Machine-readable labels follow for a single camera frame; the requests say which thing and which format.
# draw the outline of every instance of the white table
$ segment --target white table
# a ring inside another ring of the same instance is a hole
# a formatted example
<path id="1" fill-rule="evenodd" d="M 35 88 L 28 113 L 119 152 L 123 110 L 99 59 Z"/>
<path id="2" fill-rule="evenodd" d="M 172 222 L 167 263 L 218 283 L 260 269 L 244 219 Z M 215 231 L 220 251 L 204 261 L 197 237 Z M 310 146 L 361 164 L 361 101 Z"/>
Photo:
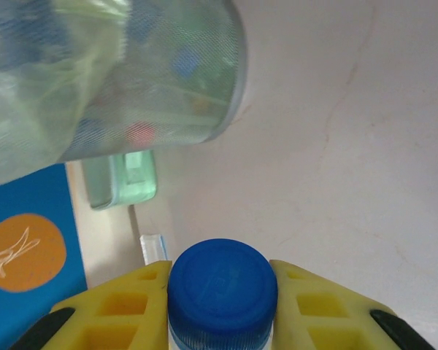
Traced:
<path id="1" fill-rule="evenodd" d="M 174 259 L 229 237 L 386 303 L 438 348 L 438 0 L 237 0 L 247 90 L 208 144 L 156 151 L 136 207 Z M 141 264 L 125 209 L 81 219 L 90 283 Z"/>

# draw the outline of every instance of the white drawing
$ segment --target white drawing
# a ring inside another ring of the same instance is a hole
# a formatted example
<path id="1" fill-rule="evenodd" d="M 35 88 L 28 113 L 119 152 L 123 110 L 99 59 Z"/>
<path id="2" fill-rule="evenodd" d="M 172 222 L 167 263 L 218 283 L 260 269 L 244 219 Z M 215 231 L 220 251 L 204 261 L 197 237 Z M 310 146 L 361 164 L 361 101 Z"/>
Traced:
<path id="1" fill-rule="evenodd" d="M 0 277 L 4 278 L 7 275 L 4 270 L 6 264 L 33 249 L 41 241 L 37 238 L 27 243 L 28 237 L 29 227 L 24 230 L 24 233 L 20 239 L 18 239 L 18 242 L 13 244 L 10 248 L 0 252 Z"/>

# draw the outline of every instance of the plastic bottle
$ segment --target plastic bottle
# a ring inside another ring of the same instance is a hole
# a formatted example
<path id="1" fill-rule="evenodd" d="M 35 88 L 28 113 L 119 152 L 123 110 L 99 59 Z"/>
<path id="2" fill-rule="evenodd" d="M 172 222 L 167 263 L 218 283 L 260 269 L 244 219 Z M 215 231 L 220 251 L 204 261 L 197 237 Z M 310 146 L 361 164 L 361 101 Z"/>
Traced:
<path id="1" fill-rule="evenodd" d="M 254 248 L 229 239 L 187 249 L 169 277 L 172 350 L 270 350 L 276 276 Z"/>

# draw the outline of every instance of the red object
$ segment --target red object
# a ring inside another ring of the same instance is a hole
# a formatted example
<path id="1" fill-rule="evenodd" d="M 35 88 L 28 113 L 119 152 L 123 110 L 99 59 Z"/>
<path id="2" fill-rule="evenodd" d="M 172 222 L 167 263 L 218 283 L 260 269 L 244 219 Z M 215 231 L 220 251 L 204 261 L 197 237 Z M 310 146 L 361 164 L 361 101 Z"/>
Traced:
<path id="1" fill-rule="evenodd" d="M 149 147 L 155 137 L 155 128 L 147 122 L 136 122 L 126 130 L 126 138 L 137 149 Z"/>

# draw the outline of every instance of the green plastic container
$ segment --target green plastic container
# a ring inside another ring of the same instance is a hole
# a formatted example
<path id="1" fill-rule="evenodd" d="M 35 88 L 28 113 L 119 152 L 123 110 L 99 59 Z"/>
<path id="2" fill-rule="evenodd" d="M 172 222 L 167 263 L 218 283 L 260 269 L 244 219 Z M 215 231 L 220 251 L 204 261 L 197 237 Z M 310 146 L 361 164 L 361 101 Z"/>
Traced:
<path id="1" fill-rule="evenodd" d="M 152 151 L 89 158 L 82 161 L 82 169 L 95 210 L 147 201 L 157 190 Z"/>

